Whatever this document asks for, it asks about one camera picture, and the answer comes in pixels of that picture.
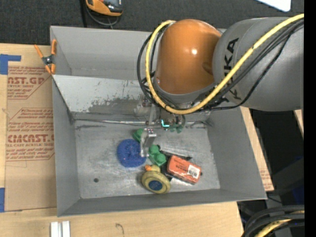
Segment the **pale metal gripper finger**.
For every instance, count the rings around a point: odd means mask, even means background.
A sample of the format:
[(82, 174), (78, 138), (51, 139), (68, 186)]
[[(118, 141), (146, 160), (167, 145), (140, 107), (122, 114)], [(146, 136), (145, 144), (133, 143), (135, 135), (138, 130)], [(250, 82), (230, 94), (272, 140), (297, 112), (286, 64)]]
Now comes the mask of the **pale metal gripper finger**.
[(153, 128), (144, 128), (141, 134), (140, 139), (140, 156), (148, 157), (148, 150), (150, 146), (153, 144), (157, 134), (154, 132)]

